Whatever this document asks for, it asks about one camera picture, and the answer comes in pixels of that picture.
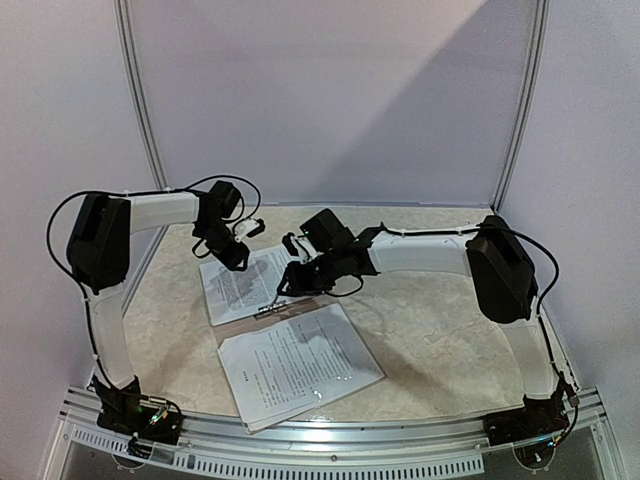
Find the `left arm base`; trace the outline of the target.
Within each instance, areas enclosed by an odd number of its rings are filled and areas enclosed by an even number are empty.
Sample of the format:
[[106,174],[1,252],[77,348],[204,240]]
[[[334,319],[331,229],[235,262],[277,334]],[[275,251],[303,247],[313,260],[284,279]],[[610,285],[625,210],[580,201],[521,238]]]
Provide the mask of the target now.
[[103,384],[96,375],[91,385],[101,402],[98,427],[151,442],[178,444],[184,415],[175,402],[142,394],[137,377],[123,389]]

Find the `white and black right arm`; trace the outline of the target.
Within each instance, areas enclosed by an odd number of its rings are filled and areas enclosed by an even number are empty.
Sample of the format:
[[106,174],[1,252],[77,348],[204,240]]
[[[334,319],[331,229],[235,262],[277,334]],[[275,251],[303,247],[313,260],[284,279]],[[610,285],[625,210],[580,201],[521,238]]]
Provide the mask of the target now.
[[524,396],[533,400],[517,415],[517,427],[537,436],[556,417],[549,400],[563,380],[542,313],[542,301],[555,286],[537,278],[529,247],[547,259],[553,254],[526,234],[490,214],[476,224],[436,229],[401,229],[385,223],[354,233],[325,208],[287,233],[283,246],[291,259],[278,293],[287,297],[336,296],[340,281],[362,288],[369,279],[457,280],[466,284],[478,313],[500,327],[515,357]]

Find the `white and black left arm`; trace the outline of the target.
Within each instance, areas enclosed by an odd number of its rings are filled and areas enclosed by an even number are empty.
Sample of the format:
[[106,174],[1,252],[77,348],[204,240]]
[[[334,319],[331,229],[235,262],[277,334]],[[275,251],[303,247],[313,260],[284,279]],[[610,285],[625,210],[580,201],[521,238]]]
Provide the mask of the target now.
[[249,248],[243,239],[262,224],[251,217],[233,216],[244,199],[233,183],[221,179],[207,191],[91,191],[83,197],[67,245],[67,262],[72,278],[86,296],[98,382],[113,390],[124,390],[136,380],[122,314],[131,236],[160,227],[191,224],[192,235],[205,246],[208,255],[230,271],[244,271]]

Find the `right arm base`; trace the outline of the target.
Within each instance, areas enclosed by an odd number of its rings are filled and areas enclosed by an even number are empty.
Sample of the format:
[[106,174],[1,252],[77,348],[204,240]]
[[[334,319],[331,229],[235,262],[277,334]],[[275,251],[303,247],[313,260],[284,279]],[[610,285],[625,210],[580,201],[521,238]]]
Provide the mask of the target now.
[[549,438],[556,447],[573,432],[579,404],[574,391],[556,392],[547,400],[525,397],[523,407],[483,416],[483,431],[491,446]]

